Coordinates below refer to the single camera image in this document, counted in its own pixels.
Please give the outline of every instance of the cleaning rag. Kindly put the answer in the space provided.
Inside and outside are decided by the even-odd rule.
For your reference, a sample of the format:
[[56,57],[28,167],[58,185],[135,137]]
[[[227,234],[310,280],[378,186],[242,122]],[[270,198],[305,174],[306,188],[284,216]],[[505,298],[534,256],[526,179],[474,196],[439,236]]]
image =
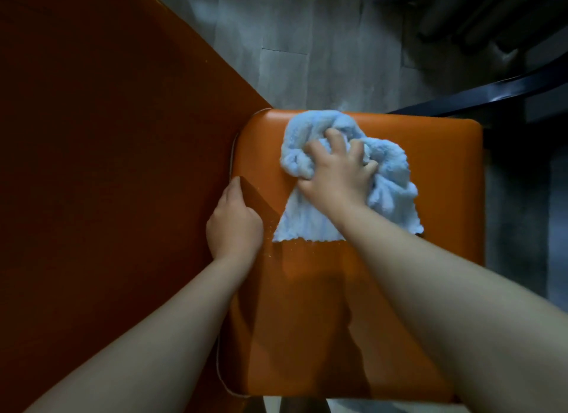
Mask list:
[[[280,165],[290,175],[311,179],[314,176],[314,161],[303,151],[304,145],[317,139],[328,152],[330,144],[324,137],[326,129],[339,130],[349,151],[352,139],[363,141],[365,156],[363,163],[370,160],[379,163],[374,175],[367,205],[388,220],[412,234],[423,232],[416,213],[414,198],[418,195],[416,186],[410,182],[410,170],[406,154],[393,142],[367,137],[349,115],[339,111],[305,111],[294,116],[286,127]],[[295,187],[284,214],[274,232],[273,242],[303,238],[310,241],[337,241],[344,237],[331,221],[315,209]]]

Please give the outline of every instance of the orange seat cushion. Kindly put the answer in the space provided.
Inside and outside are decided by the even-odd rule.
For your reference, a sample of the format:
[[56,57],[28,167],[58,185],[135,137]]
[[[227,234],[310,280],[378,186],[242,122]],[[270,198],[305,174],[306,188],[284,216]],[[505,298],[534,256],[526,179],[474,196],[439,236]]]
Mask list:
[[[450,402],[454,392],[345,241],[272,243],[296,184],[280,167],[296,111],[255,115],[238,137],[233,175],[264,221],[265,240],[231,302],[220,372],[235,392]],[[407,153],[424,238],[483,264],[482,129],[463,119],[351,116]]]

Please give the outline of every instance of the person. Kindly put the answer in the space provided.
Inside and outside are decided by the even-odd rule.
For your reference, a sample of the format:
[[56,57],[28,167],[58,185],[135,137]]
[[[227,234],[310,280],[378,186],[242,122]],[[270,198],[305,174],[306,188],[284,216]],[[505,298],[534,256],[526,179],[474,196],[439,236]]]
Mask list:
[[[409,234],[365,205],[375,163],[337,130],[306,151],[307,199],[360,253],[387,299],[475,412],[568,411],[568,317],[528,290]],[[213,262],[166,304],[77,368],[28,412],[183,411],[263,238],[240,180],[207,223]]]

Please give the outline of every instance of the orange leather surface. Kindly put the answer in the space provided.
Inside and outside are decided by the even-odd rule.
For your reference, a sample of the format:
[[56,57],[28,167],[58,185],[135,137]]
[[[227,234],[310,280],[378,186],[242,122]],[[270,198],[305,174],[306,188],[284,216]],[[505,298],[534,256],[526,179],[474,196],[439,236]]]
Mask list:
[[[450,402],[453,390],[402,325],[347,242],[272,243],[296,179],[280,168],[294,111],[257,114],[238,137],[233,175],[265,224],[251,275],[231,304],[221,370],[233,390]],[[482,129],[471,120],[352,114],[407,153],[424,238],[483,264]]]
[[[0,0],[0,411],[210,262],[234,137],[269,104],[158,0]],[[214,357],[189,411],[230,411]]]

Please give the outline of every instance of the chair backrest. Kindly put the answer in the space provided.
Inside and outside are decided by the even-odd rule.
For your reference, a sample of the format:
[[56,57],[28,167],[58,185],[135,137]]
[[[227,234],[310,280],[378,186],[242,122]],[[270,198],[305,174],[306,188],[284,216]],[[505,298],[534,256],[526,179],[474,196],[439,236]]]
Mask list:
[[0,410],[192,279],[269,104],[159,0],[0,0]]

